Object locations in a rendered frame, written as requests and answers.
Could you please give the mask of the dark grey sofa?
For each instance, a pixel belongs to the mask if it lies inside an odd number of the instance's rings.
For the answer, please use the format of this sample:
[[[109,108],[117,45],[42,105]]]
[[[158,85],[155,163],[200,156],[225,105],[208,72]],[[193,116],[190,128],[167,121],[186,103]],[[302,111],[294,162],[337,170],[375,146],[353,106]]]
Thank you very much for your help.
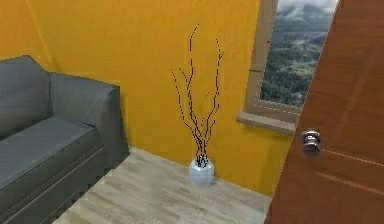
[[[52,224],[128,155],[118,86],[0,61],[0,224]]]

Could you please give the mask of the round metal door knob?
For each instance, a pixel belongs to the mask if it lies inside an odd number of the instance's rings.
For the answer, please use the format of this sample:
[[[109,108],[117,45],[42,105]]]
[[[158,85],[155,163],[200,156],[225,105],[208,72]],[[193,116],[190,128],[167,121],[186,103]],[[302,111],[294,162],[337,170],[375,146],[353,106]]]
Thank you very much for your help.
[[[321,152],[321,135],[314,130],[301,133],[302,151],[306,155],[316,156]]]

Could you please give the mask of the white vase with bare twigs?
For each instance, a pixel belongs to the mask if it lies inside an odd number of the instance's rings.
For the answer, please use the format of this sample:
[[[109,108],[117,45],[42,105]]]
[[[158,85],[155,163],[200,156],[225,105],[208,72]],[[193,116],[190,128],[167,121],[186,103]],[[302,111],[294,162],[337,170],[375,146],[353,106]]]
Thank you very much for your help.
[[[188,128],[192,135],[192,139],[196,144],[195,156],[191,160],[188,168],[188,175],[191,183],[198,188],[207,188],[214,179],[215,166],[208,156],[208,145],[213,135],[213,128],[216,124],[216,115],[220,109],[220,103],[218,98],[220,96],[219,88],[219,74],[220,74],[220,62],[224,56],[224,52],[220,48],[218,39],[215,39],[217,46],[217,65],[215,70],[215,88],[212,97],[212,109],[206,117],[198,120],[197,114],[194,111],[192,83],[195,75],[193,57],[189,56],[190,73],[187,74],[181,67],[178,67],[178,71],[181,73],[183,81],[186,85],[186,96],[188,110],[183,108],[182,94],[177,84],[176,73],[171,70],[173,81],[175,84],[177,103],[180,109],[181,118],[183,124]]]

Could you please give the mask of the beige framed window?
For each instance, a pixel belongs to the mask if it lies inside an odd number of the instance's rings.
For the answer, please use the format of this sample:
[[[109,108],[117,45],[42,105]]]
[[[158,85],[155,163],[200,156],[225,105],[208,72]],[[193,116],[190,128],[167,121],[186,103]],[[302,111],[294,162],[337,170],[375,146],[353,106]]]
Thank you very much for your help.
[[[339,0],[260,0],[241,123],[292,134]]]

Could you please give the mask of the brown wooden room door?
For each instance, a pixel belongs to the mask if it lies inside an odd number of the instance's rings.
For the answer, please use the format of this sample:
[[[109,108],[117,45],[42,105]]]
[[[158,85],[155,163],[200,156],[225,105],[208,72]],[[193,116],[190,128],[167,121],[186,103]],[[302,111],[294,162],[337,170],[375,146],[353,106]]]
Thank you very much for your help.
[[[384,224],[384,0],[338,1],[264,224]]]

